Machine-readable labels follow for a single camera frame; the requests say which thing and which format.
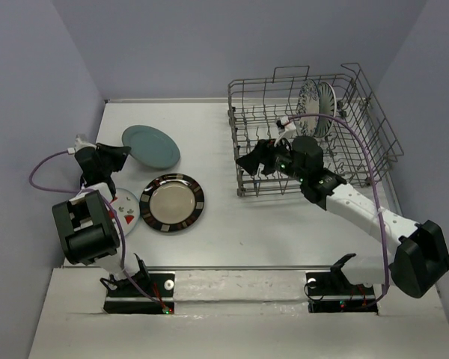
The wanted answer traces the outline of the teal green plate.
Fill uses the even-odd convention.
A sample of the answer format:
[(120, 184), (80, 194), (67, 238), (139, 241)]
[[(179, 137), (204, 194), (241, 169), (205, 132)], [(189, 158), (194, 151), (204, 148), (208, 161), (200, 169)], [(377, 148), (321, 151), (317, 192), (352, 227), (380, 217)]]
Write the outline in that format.
[(176, 142), (163, 131), (145, 125), (126, 128), (121, 136), (124, 146), (130, 147), (130, 155), (150, 168), (165, 170), (180, 160)]

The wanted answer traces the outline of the watermelon pattern plate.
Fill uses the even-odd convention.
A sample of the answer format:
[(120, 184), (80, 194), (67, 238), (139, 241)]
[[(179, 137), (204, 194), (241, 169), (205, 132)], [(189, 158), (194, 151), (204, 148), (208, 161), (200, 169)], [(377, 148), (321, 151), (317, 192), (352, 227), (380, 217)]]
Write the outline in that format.
[(111, 205), (123, 228), (123, 234), (129, 235), (134, 230), (140, 217), (137, 197), (125, 188), (116, 188)]

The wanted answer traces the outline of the dark rimmed beige plate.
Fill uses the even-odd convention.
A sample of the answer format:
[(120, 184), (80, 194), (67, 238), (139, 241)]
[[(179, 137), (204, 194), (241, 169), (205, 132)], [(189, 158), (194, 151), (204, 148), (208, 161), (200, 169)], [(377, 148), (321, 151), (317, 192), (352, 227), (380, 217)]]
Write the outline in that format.
[(160, 233), (176, 233), (190, 228), (205, 207), (202, 186), (192, 177), (164, 174), (149, 182), (139, 198), (141, 219)]

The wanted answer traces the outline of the blue floral plate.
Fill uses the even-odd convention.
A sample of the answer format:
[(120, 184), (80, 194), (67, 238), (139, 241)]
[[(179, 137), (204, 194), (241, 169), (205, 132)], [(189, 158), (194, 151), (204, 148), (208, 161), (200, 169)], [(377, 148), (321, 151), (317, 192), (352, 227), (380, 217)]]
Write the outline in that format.
[[(297, 114), (318, 114), (320, 110), (320, 98), (317, 84), (312, 79), (307, 79), (299, 91), (296, 106)], [(307, 116), (299, 118), (301, 135), (314, 137), (317, 129), (318, 116)]]

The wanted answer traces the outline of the white blue striped plate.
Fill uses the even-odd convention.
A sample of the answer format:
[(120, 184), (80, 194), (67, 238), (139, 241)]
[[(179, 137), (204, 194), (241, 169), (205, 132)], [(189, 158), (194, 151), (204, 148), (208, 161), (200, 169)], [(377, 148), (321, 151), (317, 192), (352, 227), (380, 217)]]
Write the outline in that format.
[[(334, 88), (328, 82), (320, 82), (317, 87), (320, 97), (319, 114), (326, 114), (335, 117), (337, 100)], [(332, 125), (333, 120), (330, 120), (327, 117), (319, 116), (314, 136), (316, 138), (324, 138), (331, 130)]]

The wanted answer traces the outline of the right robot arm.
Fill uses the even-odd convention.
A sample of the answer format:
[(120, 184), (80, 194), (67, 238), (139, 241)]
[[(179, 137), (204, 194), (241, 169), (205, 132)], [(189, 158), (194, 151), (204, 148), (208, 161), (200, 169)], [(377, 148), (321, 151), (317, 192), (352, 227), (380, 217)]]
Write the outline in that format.
[(408, 296), (421, 298), (449, 271), (448, 247), (437, 223), (420, 224), (382, 207), (377, 198), (361, 195), (325, 167), (323, 150), (314, 138), (260, 140), (236, 164), (251, 176), (278, 171), (298, 181), (307, 201), (379, 241), (385, 282), (392, 282)]

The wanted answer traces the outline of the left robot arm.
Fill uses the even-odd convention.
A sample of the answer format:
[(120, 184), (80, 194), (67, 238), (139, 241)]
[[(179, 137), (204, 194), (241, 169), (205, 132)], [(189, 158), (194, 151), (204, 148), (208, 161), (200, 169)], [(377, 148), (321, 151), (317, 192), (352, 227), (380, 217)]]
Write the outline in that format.
[(52, 207), (52, 214), (65, 258), (73, 265), (95, 264), (108, 272), (100, 283), (110, 292), (128, 289), (133, 295), (150, 297), (152, 280), (144, 261), (138, 269), (126, 268), (123, 227), (112, 207), (116, 186), (114, 172), (121, 171), (130, 147), (92, 144), (78, 135), (67, 150), (82, 170), (81, 187), (72, 198)]

